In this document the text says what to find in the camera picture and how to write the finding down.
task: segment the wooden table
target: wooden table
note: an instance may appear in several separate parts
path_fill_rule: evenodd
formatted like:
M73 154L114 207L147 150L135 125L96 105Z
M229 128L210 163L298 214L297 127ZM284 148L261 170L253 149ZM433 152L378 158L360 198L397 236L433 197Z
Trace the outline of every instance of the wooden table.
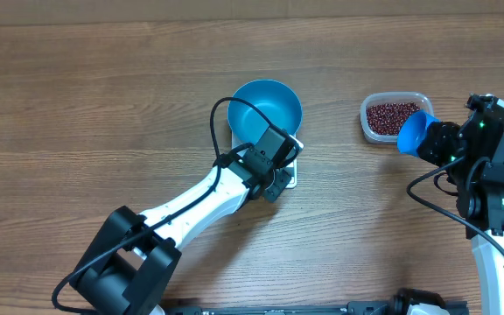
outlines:
M201 180L214 159L211 106L257 78L303 103L298 187L208 228L164 297L327 305L408 286L479 313L463 227L405 193L432 165L366 143L359 107L415 90L462 123L468 92L504 99L504 15L0 28L0 314L56 313L53 287L108 214ZM416 192L454 211L431 182ZM60 299L86 305L71 289Z

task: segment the beans in container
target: beans in container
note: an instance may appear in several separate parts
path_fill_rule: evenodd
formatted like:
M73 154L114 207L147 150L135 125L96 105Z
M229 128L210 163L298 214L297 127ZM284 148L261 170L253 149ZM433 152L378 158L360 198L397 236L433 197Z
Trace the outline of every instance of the beans in container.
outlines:
M397 136L410 116L421 110L413 101L384 103L367 108L368 127L378 135Z

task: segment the black cable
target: black cable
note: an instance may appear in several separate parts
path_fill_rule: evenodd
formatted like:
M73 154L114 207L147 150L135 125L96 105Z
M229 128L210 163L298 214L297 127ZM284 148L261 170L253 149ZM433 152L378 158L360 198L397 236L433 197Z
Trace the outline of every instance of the black cable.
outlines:
M463 218L460 218L458 217L457 215L455 214L452 214L450 213L449 211L446 211L444 210L442 207L440 206L437 206L437 205L434 205L432 203L430 203L429 201L423 199L423 198L420 198L418 196L416 196L412 191L411 191L411 188L413 188L413 186L417 185L418 183L424 181L425 179L428 179L429 177L439 173L439 172L442 172L442 171L445 171L451 167L453 167L454 165L462 162L464 160L464 157L461 157L461 158L458 158L452 162L450 162L449 164L447 165L444 165L444 166L441 166L437 169L435 169L434 171L430 171L426 174L424 174L423 176L419 177L419 178L416 178L414 181L412 181L411 183L409 183L408 187L406 188L406 191L408 193L408 195L415 201L419 202L420 204L426 206L426 207L429 207L435 211L437 211L438 213L442 214L442 215L445 215L453 220L455 220L456 222L466 226L467 228L470 228L473 232L475 232L476 234L478 234L479 236L483 237L486 241L488 241L493 247L495 247L497 250L499 250L500 254L503 255L504 257L504 248L499 245L499 243L497 241L494 240L493 237L491 237L490 235L488 235L487 233L483 232L482 230L480 230L479 228L475 227L472 223L469 223L467 222L466 220L464 220Z
M217 136L215 135L215 128L214 128L214 115L215 115L215 110L219 107L220 104L222 104L223 102L225 101L236 101L236 102L241 102L245 105L248 105L249 107L251 107L253 110L256 111L256 113L258 113L258 115L260 115L265 121L266 123L268 123L268 125L272 128L275 128L277 129L277 127L270 121L270 119L268 119L268 117L266 115L264 115L256 106L252 105L251 103L247 102L247 101L244 101L242 99L238 99L238 98L234 98L234 97L224 97L220 100L218 100L215 105L213 105L213 108L211 110L211 116L210 116L210 120L209 120L209 128L211 130L211 138L212 138L212 141L213 141L213 148L215 149L215 157L216 157L216 161L220 158L221 154L219 153L219 145L217 144ZM289 135L286 135L286 137L288 139L290 139L291 141L294 141L292 140L292 138L289 136ZM244 144L241 144L235 148L233 148L228 154L232 154L232 153L238 153L239 151L242 151L244 149L247 149L249 148L250 146L252 146L253 144L252 143L244 143ZM299 151L299 147L298 147L298 143L295 141L295 155L294 157L291 159L291 161L297 157L298 155L298 151ZM67 275L66 277L64 277L61 282L58 283L58 285L53 289L53 293L52 293L52 303L53 303L53 306L60 310L60 311L63 311L63 312L73 312L73 313L80 313L80 314L85 314L85 315L93 315L93 314L98 314L97 311L95 310L89 310L89 309L81 309L81 308L76 308L76 307L70 307L70 306L64 306L62 305L59 301L58 301L58 295L60 294L61 290L63 290L63 288L66 286L66 284L71 281L71 279L73 279L74 277L77 277L79 276L81 273L87 271L89 268L91 268L92 265L94 265L95 263L99 262L101 259L103 259L104 257L106 256L109 256L109 255L112 255L114 254L116 251L118 251L119 249L121 248L124 248L124 247L127 247L127 246L130 246L132 245L133 243L137 242L138 240L140 240L141 238L147 236L147 235L150 235L152 233L154 233L154 231L157 229L157 228L160 228L162 227L164 224L176 219L177 217L179 217L181 214L183 214L184 212L186 212L187 210L195 207L196 205L198 205L201 201L203 201L205 198L207 198L207 196L209 196L214 190L215 188L217 187L217 185L219 184L219 180L221 179L221 168L220 167L217 167L217 174L215 176L215 181L213 182L213 184L207 189L207 191L205 191L201 196L199 196L196 200L192 201L190 204L182 207L181 209L179 209L177 212L173 213L173 214L169 214L167 215L164 219L162 219L160 222L158 223L155 223L153 224L152 226L146 228L144 231L142 232L139 232L133 236L131 236L130 238L124 240L124 241L121 241L119 244L117 244L116 246L114 246L113 248L105 251L104 253L98 255L97 257L95 257L93 260L91 260L90 262L86 263L85 265L81 266L80 268L78 268L77 270L75 270L74 272L70 273L69 275Z
M447 190L443 189L443 187L441 187L441 185L438 183L438 181L439 181L439 180L441 179L441 177L443 177L444 175L447 175L447 176L448 176L448 174L446 173L446 171L443 171L442 173L435 175L435 178L433 179L433 184L435 184L435 187L436 187L439 191L441 191L441 192L443 192L443 193L446 193L447 195L452 196L452 197L458 197L458 195L459 195L459 194L458 194L457 192L449 192L449 191L447 191Z
M478 158L472 165L472 168L470 168L470 172L468 173L468 177L465 179L465 190L467 192L470 191L470 184L472 183L472 177L473 174L476 172L476 169L480 164L484 162L489 162L489 157L480 157Z

